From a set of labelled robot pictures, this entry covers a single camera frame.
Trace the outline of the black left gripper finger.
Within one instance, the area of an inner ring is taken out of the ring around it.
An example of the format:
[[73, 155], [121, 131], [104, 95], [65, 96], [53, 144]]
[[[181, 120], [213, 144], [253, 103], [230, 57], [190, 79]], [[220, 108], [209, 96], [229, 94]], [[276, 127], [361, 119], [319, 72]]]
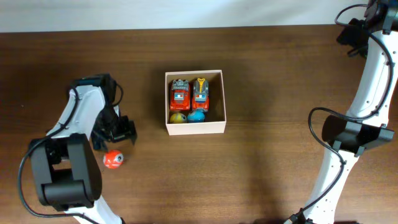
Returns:
[[133, 145], [135, 145], [137, 140], [137, 131], [133, 120], [129, 120], [129, 131], [130, 131], [130, 140]]
[[106, 146], [105, 140], [102, 137], [95, 135], [91, 136], [91, 142], [93, 144], [93, 149], [96, 151], [107, 152], [108, 148]]

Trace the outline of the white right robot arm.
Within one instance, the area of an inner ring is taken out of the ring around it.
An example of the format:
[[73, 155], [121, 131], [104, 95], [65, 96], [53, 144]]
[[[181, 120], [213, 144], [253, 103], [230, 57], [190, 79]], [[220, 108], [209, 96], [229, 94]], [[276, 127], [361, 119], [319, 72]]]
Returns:
[[397, 1], [372, 0], [364, 4], [362, 20], [335, 24], [344, 29], [337, 38], [351, 46], [350, 57], [366, 59], [356, 96], [345, 114], [329, 108], [322, 135], [324, 148], [318, 179], [305, 206], [286, 223], [334, 223], [343, 187], [355, 163], [369, 149], [389, 143], [389, 105], [397, 83]]

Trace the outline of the blue toy ball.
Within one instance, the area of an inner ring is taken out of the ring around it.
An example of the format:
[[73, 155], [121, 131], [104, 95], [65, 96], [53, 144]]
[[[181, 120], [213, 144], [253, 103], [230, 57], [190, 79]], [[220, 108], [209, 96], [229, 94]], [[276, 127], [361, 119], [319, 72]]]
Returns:
[[205, 121], [205, 114], [200, 110], [194, 110], [187, 116], [189, 123], [202, 123]]

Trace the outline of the red toy ball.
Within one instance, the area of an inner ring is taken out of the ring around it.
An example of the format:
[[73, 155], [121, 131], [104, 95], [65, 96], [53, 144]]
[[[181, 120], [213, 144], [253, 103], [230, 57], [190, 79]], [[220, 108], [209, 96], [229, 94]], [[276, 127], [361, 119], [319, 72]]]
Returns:
[[117, 169], [124, 162], [124, 155], [119, 150], [106, 152], [103, 157], [103, 164], [109, 169]]

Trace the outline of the red fire truck grey top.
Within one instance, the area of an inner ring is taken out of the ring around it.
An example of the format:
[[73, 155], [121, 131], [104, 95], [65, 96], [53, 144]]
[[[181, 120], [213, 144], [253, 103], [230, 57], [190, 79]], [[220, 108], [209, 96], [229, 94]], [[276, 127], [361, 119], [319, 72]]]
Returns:
[[171, 111], [190, 109], [190, 84], [188, 80], [172, 80], [169, 108]]

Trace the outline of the yellow toy ball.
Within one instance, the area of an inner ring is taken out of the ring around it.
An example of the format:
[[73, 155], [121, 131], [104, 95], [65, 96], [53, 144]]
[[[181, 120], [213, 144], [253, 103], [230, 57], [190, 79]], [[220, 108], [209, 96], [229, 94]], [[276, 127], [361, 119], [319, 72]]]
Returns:
[[170, 124], [182, 124], [187, 122], [187, 117], [183, 113], [174, 113], [169, 119]]

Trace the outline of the fire truck with yellow ladder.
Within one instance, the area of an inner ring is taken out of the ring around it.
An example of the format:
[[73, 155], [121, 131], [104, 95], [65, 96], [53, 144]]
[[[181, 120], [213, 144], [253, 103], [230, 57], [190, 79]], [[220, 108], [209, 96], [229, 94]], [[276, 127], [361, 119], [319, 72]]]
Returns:
[[205, 78], [197, 78], [193, 82], [192, 109], [206, 113], [209, 109], [209, 85]]

